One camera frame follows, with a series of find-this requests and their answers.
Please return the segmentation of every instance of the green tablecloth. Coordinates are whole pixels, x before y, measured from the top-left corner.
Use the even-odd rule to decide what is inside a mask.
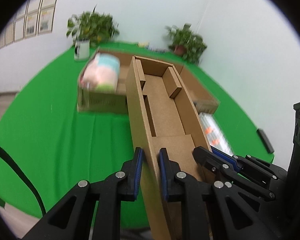
[[[182,62],[173,54],[160,55],[133,44],[106,43],[101,47]],[[79,180],[103,180],[133,155],[127,115],[77,112],[76,83],[84,64],[74,61],[73,48],[60,55],[24,87],[0,121],[0,146],[35,185],[47,210]],[[220,100],[214,116],[233,151],[272,161],[256,127],[233,99],[200,68],[187,67]],[[2,160],[0,198],[41,216],[31,191]],[[148,225],[141,191],[136,202],[122,203],[121,217],[123,227]]]

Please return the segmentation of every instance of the screw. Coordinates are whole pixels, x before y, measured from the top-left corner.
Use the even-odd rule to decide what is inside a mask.
[[[184,173],[183,171],[179,171],[179,172],[177,173],[177,177],[178,177],[179,179],[184,179],[186,176],[187,176],[187,174]]]
[[[213,183],[213,185],[216,187],[216,188],[222,188],[223,187],[223,183],[219,180],[215,181]]]
[[[123,171],[118,171],[115,176],[120,179],[126,176],[126,174]]]
[[[80,180],[79,182],[78,182],[78,186],[79,187],[85,187],[85,186],[87,186],[88,185],[88,182],[86,181],[86,180]]]
[[[231,184],[229,181],[226,181],[226,182],[225,182],[225,185],[226,185],[227,187],[232,187],[232,184]]]

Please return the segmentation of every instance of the white wall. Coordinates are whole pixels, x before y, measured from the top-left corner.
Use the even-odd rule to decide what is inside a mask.
[[[208,45],[201,68],[264,129],[274,164],[287,169],[300,101],[298,35],[269,0],[210,0],[199,34]]]
[[[39,70],[71,46],[66,23],[97,5],[119,23],[118,40],[143,42],[166,48],[165,26],[191,23],[195,30],[208,0],[58,0],[53,33],[19,41],[0,49],[0,92],[20,90]]]

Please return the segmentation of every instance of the blurry item on table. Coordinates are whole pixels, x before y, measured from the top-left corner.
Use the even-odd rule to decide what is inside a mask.
[[[110,54],[97,53],[86,67],[80,83],[88,90],[111,93],[117,89],[120,61]]]
[[[199,117],[210,145],[230,156],[234,155],[226,137],[214,120],[213,115],[200,113]]]

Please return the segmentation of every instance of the blue gripper pad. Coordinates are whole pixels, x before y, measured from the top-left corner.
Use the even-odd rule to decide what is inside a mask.
[[[219,156],[220,158],[224,159],[226,162],[229,162],[230,164],[232,164],[233,169],[235,172],[239,172],[240,168],[237,165],[237,162],[235,160],[233,160],[229,155],[221,152],[220,150],[216,149],[215,147],[211,146],[211,150],[212,153]]]

